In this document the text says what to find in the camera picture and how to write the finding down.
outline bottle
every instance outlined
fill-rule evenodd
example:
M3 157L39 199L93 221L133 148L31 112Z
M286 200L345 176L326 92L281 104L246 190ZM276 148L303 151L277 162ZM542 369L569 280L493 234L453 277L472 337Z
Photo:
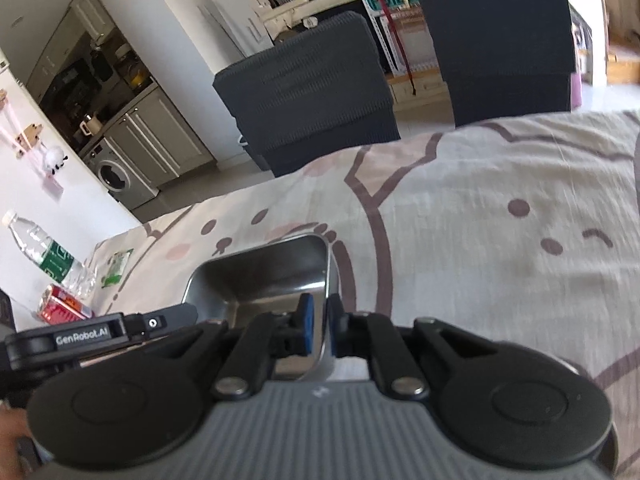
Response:
M14 235L22 253L76 298L87 298L95 288L95 272L65 251L39 225L20 218L15 211L2 217L2 225Z

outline patterned tablecloth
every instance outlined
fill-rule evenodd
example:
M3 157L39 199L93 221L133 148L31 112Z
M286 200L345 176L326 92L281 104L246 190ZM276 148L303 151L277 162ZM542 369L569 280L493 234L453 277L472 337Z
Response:
M438 317L581 365L613 403L620 478L640 478L639 132L636 112L555 114L343 150L99 244L95 263L134 252L92 307L179 303L202 262L315 232L348 310Z

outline washing machine door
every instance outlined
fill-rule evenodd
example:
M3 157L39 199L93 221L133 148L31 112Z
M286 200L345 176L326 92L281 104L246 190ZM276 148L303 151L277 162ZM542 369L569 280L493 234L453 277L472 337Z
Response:
M126 168L116 160L101 160L96 165L95 174L115 198L131 189L131 179Z

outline red can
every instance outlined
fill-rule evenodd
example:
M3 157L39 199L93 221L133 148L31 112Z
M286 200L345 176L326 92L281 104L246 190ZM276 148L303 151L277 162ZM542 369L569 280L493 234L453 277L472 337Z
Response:
M94 312L57 285L49 285L40 300L38 315L47 323L57 325L94 317Z

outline white bottle cap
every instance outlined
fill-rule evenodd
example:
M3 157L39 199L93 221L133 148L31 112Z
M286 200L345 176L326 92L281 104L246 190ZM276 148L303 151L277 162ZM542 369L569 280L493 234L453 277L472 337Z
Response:
M14 221L14 218L18 216L18 213L13 209L9 209L4 216L2 217L2 225L4 227L9 227L9 224Z

